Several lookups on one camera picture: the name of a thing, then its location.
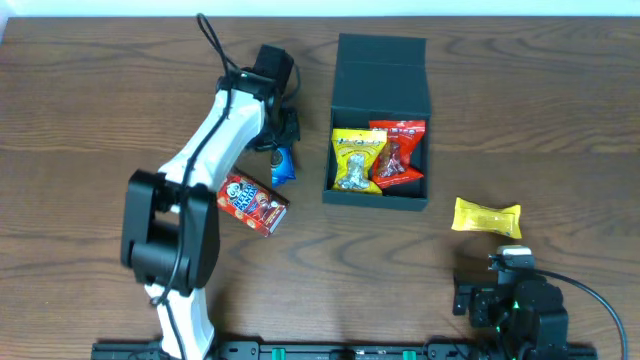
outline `blue packet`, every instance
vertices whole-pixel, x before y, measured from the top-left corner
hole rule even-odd
[[[277,148],[271,155],[271,185],[275,188],[295,178],[291,148]]]

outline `yellow candy wrapper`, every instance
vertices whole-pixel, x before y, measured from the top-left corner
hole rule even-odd
[[[520,211],[520,205],[504,209],[491,209],[457,198],[456,214],[451,229],[456,231],[490,231],[514,239],[522,239]]]
[[[382,195],[378,185],[369,180],[369,169],[387,142],[387,132],[333,129],[331,142],[338,163],[336,182],[331,189]]]

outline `candy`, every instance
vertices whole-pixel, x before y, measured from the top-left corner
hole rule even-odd
[[[277,187],[295,178],[291,148],[277,148],[271,155],[271,185]]]
[[[386,140],[384,131],[333,129],[338,171],[332,189],[381,195],[382,190],[367,175]]]
[[[269,236],[287,213],[289,202],[233,169],[218,192],[218,208],[262,235]]]
[[[370,121],[374,130],[387,131],[387,144],[373,165],[373,181],[381,188],[404,184],[424,175],[410,166],[411,153],[420,143],[425,121]]]
[[[489,231],[522,239],[520,205],[491,209],[461,198],[456,199],[456,213],[451,229],[456,231]]]

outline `open box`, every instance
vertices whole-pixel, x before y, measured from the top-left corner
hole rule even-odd
[[[427,206],[431,102],[425,50],[425,39],[340,34],[323,202],[413,211]],[[383,196],[331,190],[337,171],[333,129],[368,129],[369,120],[427,122],[427,132],[411,155],[411,166],[424,177],[383,189]]]

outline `red snack bag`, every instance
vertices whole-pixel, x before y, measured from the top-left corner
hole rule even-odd
[[[289,206],[285,198],[237,169],[232,169],[227,175],[218,191],[217,201],[218,208],[265,237],[273,233]]]
[[[426,132],[427,124],[424,120],[375,120],[369,122],[369,127],[387,131],[387,144],[373,164],[373,181],[381,189],[424,176],[409,165],[411,153]]]

